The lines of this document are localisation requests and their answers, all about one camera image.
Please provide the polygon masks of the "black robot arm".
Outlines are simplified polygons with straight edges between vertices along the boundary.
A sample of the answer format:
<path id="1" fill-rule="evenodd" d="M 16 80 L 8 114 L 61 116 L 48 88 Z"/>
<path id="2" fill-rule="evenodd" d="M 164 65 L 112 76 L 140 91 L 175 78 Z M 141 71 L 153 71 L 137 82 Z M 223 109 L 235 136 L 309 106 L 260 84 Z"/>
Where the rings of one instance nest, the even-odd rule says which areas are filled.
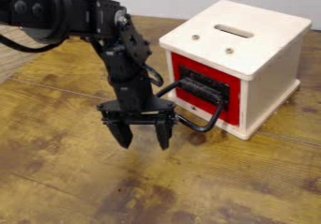
<path id="1" fill-rule="evenodd" d="M 20 52 L 45 52 L 68 37 L 93 47 L 108 72 L 116 99 L 97 105 L 103 124 L 121 147 L 131 145 L 131 126 L 152 125 L 163 149 L 170 147 L 175 112 L 151 88 L 163 84 L 147 65 L 149 43 L 136 32 L 127 9 L 112 0 L 0 0 L 0 24 L 17 26 L 42 43 L 29 48 L 6 37 L 0 43 Z"/>

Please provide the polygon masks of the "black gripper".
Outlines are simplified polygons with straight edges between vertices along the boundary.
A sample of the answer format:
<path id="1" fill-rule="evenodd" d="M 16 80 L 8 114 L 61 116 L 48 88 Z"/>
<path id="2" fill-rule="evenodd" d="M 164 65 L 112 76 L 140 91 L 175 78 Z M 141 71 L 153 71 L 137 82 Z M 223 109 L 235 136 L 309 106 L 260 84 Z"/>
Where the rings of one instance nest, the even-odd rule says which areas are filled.
<path id="1" fill-rule="evenodd" d="M 159 73 L 147 65 L 149 43 L 137 33 L 131 15 L 117 13 L 111 39 L 95 40 L 92 47 L 101 58 L 115 100 L 97 106 L 103 124 L 123 148 L 131 145 L 129 125 L 153 125 L 160 148 L 170 147 L 175 105 L 160 98 L 151 86 L 163 85 Z"/>

